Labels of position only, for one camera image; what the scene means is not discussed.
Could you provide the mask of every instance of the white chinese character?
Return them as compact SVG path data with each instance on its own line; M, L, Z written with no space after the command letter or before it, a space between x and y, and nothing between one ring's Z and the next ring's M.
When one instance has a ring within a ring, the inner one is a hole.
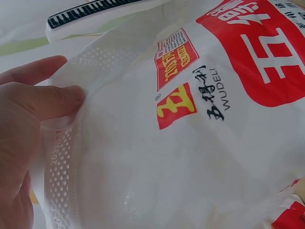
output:
M223 13L226 10L233 9L234 7L238 6L242 2L244 2L244 1L243 0L231 0L231 1L227 2L226 4L209 12L207 15L218 16L220 13Z
M264 14L249 14L246 16L238 16L237 18L238 18L238 20L231 20L231 21L228 21L227 23L228 24L250 25L249 21L254 21L254 22L260 23L262 25L263 24L262 20L270 19L270 16L268 14L264 13Z
M258 9L257 3L251 2L248 4L242 5L242 6L238 6L238 7L234 8L233 10L230 10L230 11L224 13L223 15L220 15L218 18L222 21L228 21L240 14L254 13L255 10L257 10L257 9Z
M280 28L277 28L276 31L278 32L278 35L276 36L259 36L259 41L264 48L264 50L267 53L266 58L257 57L256 52L254 51L252 44L247 37L246 34L242 34L241 37L243 41L245 42L260 74L262 75L264 83L270 83L270 78L267 75L265 68L275 68L278 72L281 79L284 79L286 76L282 70L283 66L299 66L303 74L305 74L305 66L300 59L299 55L283 33L283 31ZM268 47L269 44L282 44L284 43L288 50L291 53L291 56L279 56L274 57L272 54L270 48Z

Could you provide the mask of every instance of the registered trademark symbol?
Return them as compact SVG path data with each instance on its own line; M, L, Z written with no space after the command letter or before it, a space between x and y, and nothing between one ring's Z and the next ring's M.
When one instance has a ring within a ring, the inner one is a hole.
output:
M161 94L158 94L154 100L158 101L160 99L160 97L161 97Z

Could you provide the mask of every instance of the red and white packaging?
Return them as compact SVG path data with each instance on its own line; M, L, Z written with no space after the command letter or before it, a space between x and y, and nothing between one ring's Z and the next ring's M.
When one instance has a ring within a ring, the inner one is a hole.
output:
M51 79L87 100L44 123L49 227L305 227L285 223L305 212L304 34L289 1L182 0L86 47Z

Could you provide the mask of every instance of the red square logo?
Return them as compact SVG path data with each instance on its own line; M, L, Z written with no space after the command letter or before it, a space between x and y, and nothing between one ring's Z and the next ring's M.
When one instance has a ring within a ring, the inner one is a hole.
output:
M169 127L174 121L197 112L188 83L176 88L157 104L157 119L160 130Z
M158 91L199 58L184 29L158 42L155 57Z
M305 38L267 0L225 0L196 21L220 41L247 94L275 107L305 97Z

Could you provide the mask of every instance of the black and white stripe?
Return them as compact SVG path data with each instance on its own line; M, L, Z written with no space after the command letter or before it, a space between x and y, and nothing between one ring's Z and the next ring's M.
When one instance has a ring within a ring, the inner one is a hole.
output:
M48 18L48 25L51 29L58 28L71 21L93 15L113 7L122 6L141 0L95 0L83 5L65 10Z

